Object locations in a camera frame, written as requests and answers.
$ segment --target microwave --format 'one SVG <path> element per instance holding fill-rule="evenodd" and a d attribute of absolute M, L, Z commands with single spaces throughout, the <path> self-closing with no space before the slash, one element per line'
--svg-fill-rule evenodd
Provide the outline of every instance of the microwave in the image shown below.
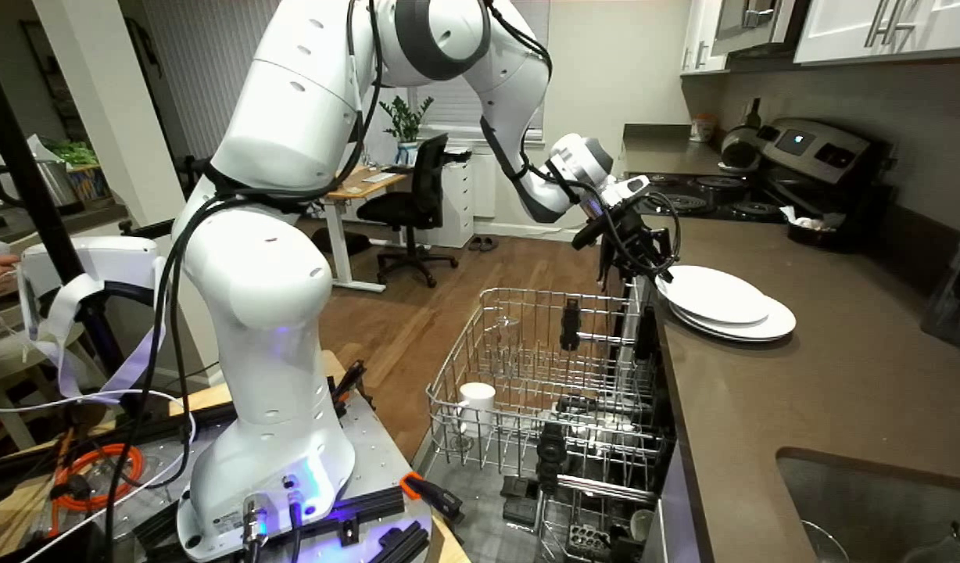
<path fill-rule="evenodd" d="M 794 50 L 809 0 L 723 0 L 713 55 Z"/>

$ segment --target stack of plates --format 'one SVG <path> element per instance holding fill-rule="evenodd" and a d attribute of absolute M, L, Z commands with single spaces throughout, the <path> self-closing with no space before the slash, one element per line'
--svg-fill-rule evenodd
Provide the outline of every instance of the stack of plates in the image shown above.
<path fill-rule="evenodd" d="M 658 291 L 692 328 L 737 342 L 771 342 L 796 328 L 789 307 L 741 278 L 699 266 L 675 266 L 670 272 L 674 281 L 658 278 Z"/>

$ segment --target plant pot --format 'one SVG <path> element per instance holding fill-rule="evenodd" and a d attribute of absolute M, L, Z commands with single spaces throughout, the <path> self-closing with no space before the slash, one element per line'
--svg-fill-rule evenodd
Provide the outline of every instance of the plant pot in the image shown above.
<path fill-rule="evenodd" d="M 399 167 L 412 167 L 417 162 L 417 149 L 417 142 L 397 143 L 397 165 Z"/>

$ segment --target window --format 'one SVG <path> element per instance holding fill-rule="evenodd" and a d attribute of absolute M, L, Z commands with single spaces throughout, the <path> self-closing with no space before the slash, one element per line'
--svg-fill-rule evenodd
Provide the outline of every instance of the window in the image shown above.
<path fill-rule="evenodd" d="M 547 49 L 549 45 L 549 0 L 512 0 L 535 35 L 535 39 Z M 435 82 L 408 91 L 411 103 L 431 96 L 435 99 L 425 117 L 424 129 L 430 132 L 448 132 L 452 138 L 483 139 L 480 132 L 480 100 L 459 76 L 448 82 Z M 541 142 L 543 108 L 540 106 L 529 124 L 528 142 Z"/>

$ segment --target dishwasher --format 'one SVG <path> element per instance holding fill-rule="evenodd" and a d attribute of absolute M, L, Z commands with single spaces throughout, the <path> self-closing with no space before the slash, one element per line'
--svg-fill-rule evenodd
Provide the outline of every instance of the dishwasher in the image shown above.
<path fill-rule="evenodd" d="M 640 560 L 631 520 L 649 525 L 675 444 L 652 291 L 481 293 L 428 385 L 414 463 L 463 500 L 472 561 Z M 493 399 L 471 406 L 464 384 Z"/>

